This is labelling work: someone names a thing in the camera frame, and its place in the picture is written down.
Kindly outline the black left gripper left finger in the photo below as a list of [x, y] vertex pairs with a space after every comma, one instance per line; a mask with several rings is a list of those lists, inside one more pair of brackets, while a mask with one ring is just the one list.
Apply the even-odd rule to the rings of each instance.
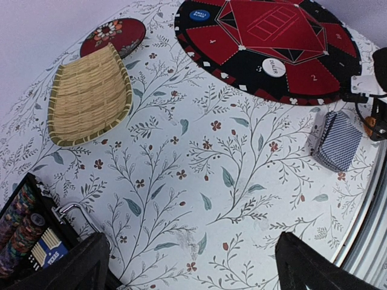
[[93, 233], [51, 266], [7, 289], [105, 289], [109, 245], [102, 233]]

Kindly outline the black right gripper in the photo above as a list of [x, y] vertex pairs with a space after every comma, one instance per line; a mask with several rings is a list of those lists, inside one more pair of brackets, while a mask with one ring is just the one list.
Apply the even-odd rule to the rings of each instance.
[[356, 113], [360, 121], [365, 124], [365, 118], [360, 112], [359, 106], [368, 101], [372, 103], [371, 115], [376, 119], [376, 125], [371, 128], [373, 131], [372, 141], [386, 140], [386, 48], [381, 48], [372, 54], [374, 73], [377, 82], [385, 91], [384, 95], [353, 94], [351, 92], [351, 78], [341, 87], [341, 99], [345, 102], [354, 103]]

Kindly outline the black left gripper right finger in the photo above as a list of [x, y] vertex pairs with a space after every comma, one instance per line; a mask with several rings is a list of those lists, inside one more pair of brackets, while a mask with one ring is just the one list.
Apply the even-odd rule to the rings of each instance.
[[291, 232], [283, 231], [276, 244], [276, 266], [281, 289], [375, 289], [346, 272]]

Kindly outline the white dealer button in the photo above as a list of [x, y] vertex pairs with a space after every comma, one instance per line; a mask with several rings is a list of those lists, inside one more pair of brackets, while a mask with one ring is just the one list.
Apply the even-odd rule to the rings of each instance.
[[280, 78], [286, 74], [285, 65], [275, 58], [266, 58], [263, 60], [262, 69], [266, 74], [274, 78]]

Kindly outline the woven bamboo tray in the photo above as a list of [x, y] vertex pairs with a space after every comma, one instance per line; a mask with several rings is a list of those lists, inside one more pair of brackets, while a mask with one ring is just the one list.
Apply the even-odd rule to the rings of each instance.
[[58, 66], [48, 104], [48, 134], [60, 147], [87, 143], [120, 124], [131, 107], [127, 70], [109, 43]]

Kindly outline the blue small blind button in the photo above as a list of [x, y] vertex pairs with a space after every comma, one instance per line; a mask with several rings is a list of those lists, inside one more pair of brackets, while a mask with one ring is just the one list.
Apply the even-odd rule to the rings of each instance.
[[196, 22], [204, 22], [210, 19], [210, 13], [207, 10], [193, 10], [189, 13], [189, 18]]

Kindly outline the orange big blind button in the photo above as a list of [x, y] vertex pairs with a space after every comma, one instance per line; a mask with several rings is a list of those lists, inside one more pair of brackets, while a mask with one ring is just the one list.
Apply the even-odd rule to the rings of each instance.
[[365, 132], [369, 137], [372, 137], [373, 131], [371, 128], [373, 128], [376, 125], [376, 119], [372, 116], [365, 118], [365, 124], [363, 125], [365, 128]]

